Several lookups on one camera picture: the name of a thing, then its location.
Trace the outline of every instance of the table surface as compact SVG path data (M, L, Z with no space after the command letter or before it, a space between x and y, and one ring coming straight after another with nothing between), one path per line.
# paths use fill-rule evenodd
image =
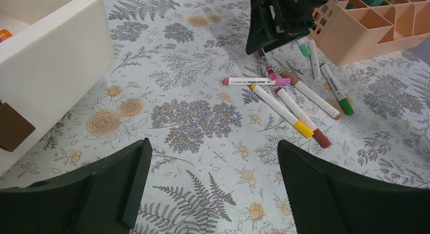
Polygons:
M410 52L343 67L320 53L355 109L338 121L286 87L333 143L322 149L249 87L221 84L225 77L267 76L257 57L244 52L248 0L105 0L105 5L114 66L0 178L1 188L58 176L145 137L154 152L132 233L153 228L295 233L277 161L280 139L372 178L429 187L430 67ZM297 44L267 57L278 74L292 72L340 110L329 84L312 79L310 61ZM272 94L274 89L265 88ZM204 189L212 200L228 193L219 211L180 208ZM154 222L157 216L164 221Z

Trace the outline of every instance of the white box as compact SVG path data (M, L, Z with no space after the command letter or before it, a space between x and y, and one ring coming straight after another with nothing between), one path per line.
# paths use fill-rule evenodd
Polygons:
M110 68L114 53L103 0L0 0L0 100L36 130L0 149L0 176Z

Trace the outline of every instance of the magenta marker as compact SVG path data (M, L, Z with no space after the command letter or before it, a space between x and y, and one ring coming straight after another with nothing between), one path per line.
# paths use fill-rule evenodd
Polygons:
M275 81L269 78L225 78L223 85L225 86L251 86L257 84L259 86L287 86L291 83L289 78L277 78Z
M263 65L266 67L266 70L269 73L270 79L273 80L273 81L275 81L276 79L278 79L278 77L276 76L275 72L273 71L272 66L270 66L270 63L267 60L266 55L264 55L263 50L258 49L257 53L258 53L258 56L263 61Z

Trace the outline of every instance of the orange plastic organizer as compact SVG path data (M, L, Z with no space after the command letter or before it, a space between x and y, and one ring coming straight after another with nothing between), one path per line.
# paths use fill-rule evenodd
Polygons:
M350 0L344 9L330 0L313 11L310 36L337 66L413 48L430 35L429 0L384 1L369 7Z

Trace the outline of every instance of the green stain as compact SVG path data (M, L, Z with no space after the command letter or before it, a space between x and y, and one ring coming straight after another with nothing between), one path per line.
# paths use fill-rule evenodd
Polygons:
M264 190L263 190L262 188L260 188L260 191L258 191L258 194L260 195L260 197L261 197L262 199L264 199L264 198L263 198L263 191L264 191Z

